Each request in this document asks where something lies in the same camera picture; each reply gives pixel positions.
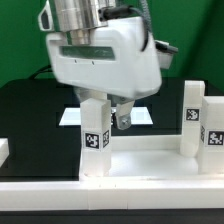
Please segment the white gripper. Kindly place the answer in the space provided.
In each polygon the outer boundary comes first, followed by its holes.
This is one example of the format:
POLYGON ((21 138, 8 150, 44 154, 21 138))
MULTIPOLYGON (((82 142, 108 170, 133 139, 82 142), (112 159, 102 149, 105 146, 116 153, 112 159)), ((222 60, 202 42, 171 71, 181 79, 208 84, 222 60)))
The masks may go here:
POLYGON ((106 27, 94 29, 89 46, 72 46, 62 33, 46 37, 57 81, 76 86, 80 102, 115 95, 112 119, 119 130, 131 126, 133 99, 157 93, 162 84, 154 40, 143 48, 143 33, 142 19, 132 17, 110 20, 106 27))

